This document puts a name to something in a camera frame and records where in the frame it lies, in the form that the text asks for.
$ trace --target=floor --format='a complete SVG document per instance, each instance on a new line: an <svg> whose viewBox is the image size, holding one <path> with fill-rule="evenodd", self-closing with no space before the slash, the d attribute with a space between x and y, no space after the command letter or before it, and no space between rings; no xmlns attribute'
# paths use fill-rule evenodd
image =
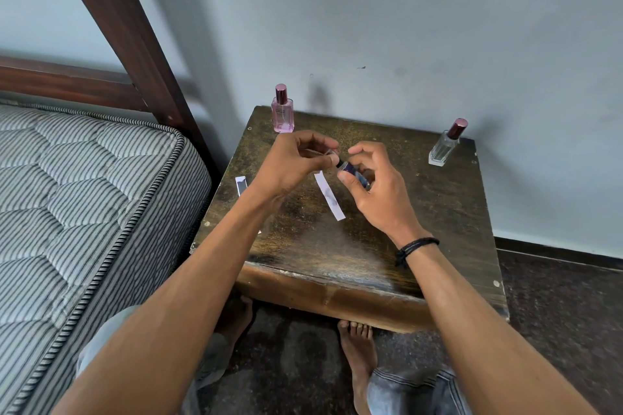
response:
<svg viewBox="0 0 623 415"><path fill-rule="evenodd" d="M601 415L623 406L623 272L500 251L511 324ZM199 393L205 413L354 414L337 321L255 302L224 377ZM448 363L436 332L377 330L379 365Z"/></svg>

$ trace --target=bare foot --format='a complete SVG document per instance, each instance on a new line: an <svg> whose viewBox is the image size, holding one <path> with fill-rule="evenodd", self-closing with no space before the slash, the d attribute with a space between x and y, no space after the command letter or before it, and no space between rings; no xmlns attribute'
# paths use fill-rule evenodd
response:
<svg viewBox="0 0 623 415"><path fill-rule="evenodd" d="M241 295L239 299L233 299L225 304L214 328L214 333L222 334L229 343L231 350L234 351L236 341L252 319L253 301Z"/></svg>
<svg viewBox="0 0 623 415"><path fill-rule="evenodd" d="M354 409L359 415L370 415L367 396L368 383L372 371L379 363L372 340L372 327L340 320L338 330L342 349L353 372Z"/></svg>

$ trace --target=bed post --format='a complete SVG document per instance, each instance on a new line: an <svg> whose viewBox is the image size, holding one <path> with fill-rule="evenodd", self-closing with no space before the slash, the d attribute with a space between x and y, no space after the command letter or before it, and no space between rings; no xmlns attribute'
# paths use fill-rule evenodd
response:
<svg viewBox="0 0 623 415"><path fill-rule="evenodd" d="M195 146L213 183L222 174L160 48L139 0L82 0L158 123L180 130Z"/></svg>

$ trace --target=maroon bottle cap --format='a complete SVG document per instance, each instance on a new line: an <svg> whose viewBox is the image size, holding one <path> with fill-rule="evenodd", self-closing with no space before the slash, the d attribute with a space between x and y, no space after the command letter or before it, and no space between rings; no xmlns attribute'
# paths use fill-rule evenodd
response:
<svg viewBox="0 0 623 415"><path fill-rule="evenodd" d="M467 128L467 120L465 119L456 119L454 120L454 124L448 130L448 138L451 140L458 140L458 137L461 136L463 130Z"/></svg>
<svg viewBox="0 0 623 415"><path fill-rule="evenodd" d="M285 105L288 103L288 89L285 84L277 84L275 86L276 103L279 105Z"/></svg>

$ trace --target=hand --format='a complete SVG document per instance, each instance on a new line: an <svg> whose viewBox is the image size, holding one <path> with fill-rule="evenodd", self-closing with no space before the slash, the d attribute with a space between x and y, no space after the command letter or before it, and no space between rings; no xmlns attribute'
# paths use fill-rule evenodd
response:
<svg viewBox="0 0 623 415"><path fill-rule="evenodd" d="M374 182L369 192L354 175L346 171L338 172L339 180L353 195L357 208L366 219L383 231L398 248L418 238L431 236L417 221L404 179L389 162L385 145L362 141L349 148L348 152L354 154L348 160L353 166L374 171Z"/></svg>
<svg viewBox="0 0 623 415"><path fill-rule="evenodd" d="M324 153L338 146L333 138L311 130L281 133L251 185L278 207L310 172L337 165L337 155Z"/></svg>

